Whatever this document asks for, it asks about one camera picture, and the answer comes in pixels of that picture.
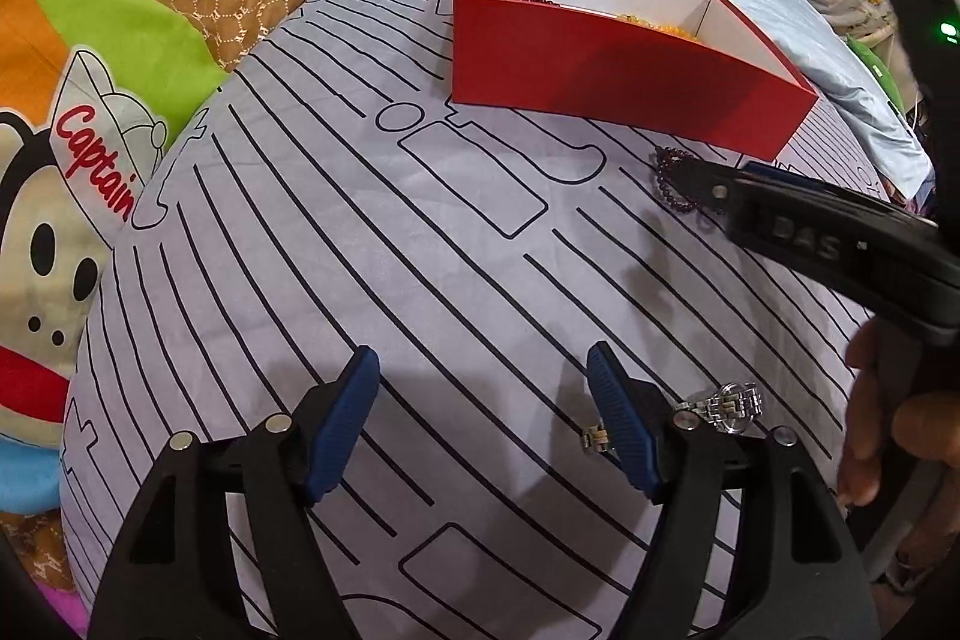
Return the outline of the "person's right hand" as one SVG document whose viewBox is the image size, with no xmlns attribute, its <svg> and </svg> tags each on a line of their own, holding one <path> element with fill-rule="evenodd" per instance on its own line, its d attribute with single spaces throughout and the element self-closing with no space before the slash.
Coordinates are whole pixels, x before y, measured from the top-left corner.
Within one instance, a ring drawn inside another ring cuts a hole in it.
<svg viewBox="0 0 960 640">
<path fill-rule="evenodd" d="M 923 461 L 944 464 L 928 510 L 898 544 L 884 588 L 896 596 L 913 596 L 924 580 L 944 564 L 958 539 L 958 395 L 926 393 L 889 406 L 880 395 L 880 349 L 884 322 L 870 319 L 846 347 L 846 365 L 856 381 L 846 408 L 846 434 L 836 476 L 838 503 L 846 510 L 866 509 L 882 487 L 882 448 L 895 443 Z"/>
</svg>

